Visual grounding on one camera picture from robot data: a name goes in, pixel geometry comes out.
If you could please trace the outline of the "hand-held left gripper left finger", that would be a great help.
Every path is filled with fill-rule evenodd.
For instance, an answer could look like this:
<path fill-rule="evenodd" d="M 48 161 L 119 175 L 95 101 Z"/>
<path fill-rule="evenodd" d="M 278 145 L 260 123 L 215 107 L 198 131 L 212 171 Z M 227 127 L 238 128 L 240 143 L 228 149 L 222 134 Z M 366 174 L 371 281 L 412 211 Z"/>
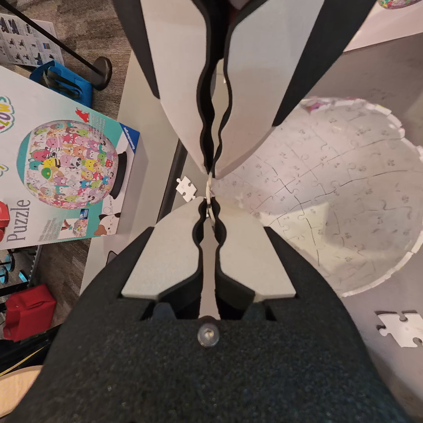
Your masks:
<path fill-rule="evenodd" d="M 198 197 L 162 218 L 152 230 L 122 297 L 169 303 L 178 318 L 198 317 L 203 290 L 204 221 Z"/>

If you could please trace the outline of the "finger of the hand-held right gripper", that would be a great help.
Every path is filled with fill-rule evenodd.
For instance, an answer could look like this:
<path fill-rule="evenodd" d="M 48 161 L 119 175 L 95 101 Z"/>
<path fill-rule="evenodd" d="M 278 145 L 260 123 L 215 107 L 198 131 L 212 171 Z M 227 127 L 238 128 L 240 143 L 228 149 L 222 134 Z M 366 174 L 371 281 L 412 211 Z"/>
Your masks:
<path fill-rule="evenodd" d="M 214 177 L 249 158 L 273 131 L 324 1 L 251 1 L 236 16 L 224 57 L 229 106 L 219 129 Z"/>
<path fill-rule="evenodd" d="M 214 154 L 212 78 L 218 62 L 218 2 L 140 1 L 158 96 L 200 171 Z"/>

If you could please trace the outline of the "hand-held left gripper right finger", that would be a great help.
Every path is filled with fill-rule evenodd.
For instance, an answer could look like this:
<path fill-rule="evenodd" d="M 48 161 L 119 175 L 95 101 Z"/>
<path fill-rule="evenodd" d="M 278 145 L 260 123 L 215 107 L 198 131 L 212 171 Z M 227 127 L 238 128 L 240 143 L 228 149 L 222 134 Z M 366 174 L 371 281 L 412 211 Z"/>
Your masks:
<path fill-rule="evenodd" d="M 222 320 L 251 304 L 294 298 L 296 290 L 263 224 L 233 200 L 214 197 L 215 299 Z"/>

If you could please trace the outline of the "colourful puzzle ball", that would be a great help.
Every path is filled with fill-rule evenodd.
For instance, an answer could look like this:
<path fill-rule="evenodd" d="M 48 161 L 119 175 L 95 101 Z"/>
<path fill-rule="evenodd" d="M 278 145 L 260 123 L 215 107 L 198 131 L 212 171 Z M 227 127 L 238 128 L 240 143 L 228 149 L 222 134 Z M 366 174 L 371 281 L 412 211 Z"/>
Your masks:
<path fill-rule="evenodd" d="M 360 98 L 303 99 L 211 185 L 271 227 L 341 297 L 373 288 L 422 245 L 422 147 Z"/>

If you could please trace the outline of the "white puzzle piece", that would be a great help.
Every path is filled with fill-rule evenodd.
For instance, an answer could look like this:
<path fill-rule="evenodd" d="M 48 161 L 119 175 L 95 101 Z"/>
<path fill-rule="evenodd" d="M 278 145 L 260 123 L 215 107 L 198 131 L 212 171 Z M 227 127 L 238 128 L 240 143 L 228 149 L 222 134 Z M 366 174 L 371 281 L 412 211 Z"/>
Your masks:
<path fill-rule="evenodd" d="M 197 188 L 188 177 L 177 178 L 176 182 L 176 191 L 182 196 L 185 202 L 189 203 L 196 199 Z"/>
<path fill-rule="evenodd" d="M 402 348 L 415 348 L 423 343 L 423 318 L 415 312 L 402 314 L 377 311 L 381 324 L 377 326 L 380 335 L 391 336 Z"/>

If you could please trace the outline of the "folded puzzle instruction leaflet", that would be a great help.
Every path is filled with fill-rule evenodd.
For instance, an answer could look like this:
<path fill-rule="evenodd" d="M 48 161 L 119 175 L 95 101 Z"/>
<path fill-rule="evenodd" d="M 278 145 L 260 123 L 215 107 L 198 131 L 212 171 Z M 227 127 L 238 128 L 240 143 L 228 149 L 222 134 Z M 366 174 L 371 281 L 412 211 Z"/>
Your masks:
<path fill-rule="evenodd" d="M 384 8 L 376 2 L 344 52 L 405 38 L 423 32 L 423 2 L 402 8 Z"/>

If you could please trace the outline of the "teal puzzle box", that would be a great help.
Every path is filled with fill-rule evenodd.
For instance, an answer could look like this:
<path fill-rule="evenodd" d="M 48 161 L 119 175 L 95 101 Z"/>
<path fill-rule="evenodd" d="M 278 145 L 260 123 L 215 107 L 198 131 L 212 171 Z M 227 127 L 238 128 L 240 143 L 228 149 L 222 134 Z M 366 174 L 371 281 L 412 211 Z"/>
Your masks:
<path fill-rule="evenodd" d="M 118 232 L 140 133 L 1 66 L 1 249 Z"/>

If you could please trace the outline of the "black floor stand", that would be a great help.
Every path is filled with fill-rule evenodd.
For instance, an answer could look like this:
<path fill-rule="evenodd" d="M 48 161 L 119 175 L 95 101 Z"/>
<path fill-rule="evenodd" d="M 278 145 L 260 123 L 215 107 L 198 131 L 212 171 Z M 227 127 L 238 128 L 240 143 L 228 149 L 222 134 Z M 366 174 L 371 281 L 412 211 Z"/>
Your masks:
<path fill-rule="evenodd" d="M 55 36 L 53 36 L 48 31 L 43 29 L 40 25 L 35 23 L 26 15 L 24 15 L 24 13 L 17 10 L 16 7 L 11 5 L 8 1 L 1 0 L 0 5 L 3 8 L 5 8 L 7 11 L 14 14 L 16 17 L 20 18 L 23 22 L 28 24 L 32 29 L 37 30 L 40 34 L 42 34 L 44 37 L 49 39 L 52 43 L 58 45 L 62 50 L 66 51 L 72 57 L 80 61 L 83 65 L 88 67 L 91 70 L 91 79 L 90 79 L 91 84 L 93 88 L 95 88 L 97 91 L 102 91 L 109 85 L 109 82 L 113 73 L 113 67 L 112 67 L 111 61 L 108 58 L 100 56 L 94 61 L 93 64 L 91 64 L 90 62 L 85 60 L 83 57 L 78 55 L 75 51 L 70 49 L 63 42 L 58 40 Z"/>

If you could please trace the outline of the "blue fabric bag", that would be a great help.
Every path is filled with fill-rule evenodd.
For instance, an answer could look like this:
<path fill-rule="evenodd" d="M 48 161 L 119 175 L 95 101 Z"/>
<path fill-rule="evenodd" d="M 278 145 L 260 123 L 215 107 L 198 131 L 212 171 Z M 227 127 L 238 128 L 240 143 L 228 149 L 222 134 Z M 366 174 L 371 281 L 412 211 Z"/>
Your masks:
<path fill-rule="evenodd" d="M 92 107 L 92 84 L 57 61 L 35 68 L 29 79 L 79 104 Z"/>

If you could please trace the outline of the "red bag on floor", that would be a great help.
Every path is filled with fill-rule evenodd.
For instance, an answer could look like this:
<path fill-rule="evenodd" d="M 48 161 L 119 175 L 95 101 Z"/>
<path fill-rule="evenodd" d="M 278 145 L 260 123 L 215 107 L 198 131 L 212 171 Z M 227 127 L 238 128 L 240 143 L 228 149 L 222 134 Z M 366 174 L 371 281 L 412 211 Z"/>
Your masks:
<path fill-rule="evenodd" d="M 4 338 L 17 342 L 49 330 L 56 304 L 46 284 L 13 293 L 5 302 Z"/>

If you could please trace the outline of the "printed paper sheet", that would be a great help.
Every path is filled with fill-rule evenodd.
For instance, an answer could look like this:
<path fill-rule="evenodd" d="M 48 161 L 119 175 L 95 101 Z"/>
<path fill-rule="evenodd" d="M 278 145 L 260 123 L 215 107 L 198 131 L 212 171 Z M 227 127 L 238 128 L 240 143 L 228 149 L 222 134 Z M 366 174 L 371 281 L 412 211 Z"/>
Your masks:
<path fill-rule="evenodd" d="M 0 14 L 0 62 L 39 67 L 56 61 L 64 65 L 61 49 L 15 15 Z"/>

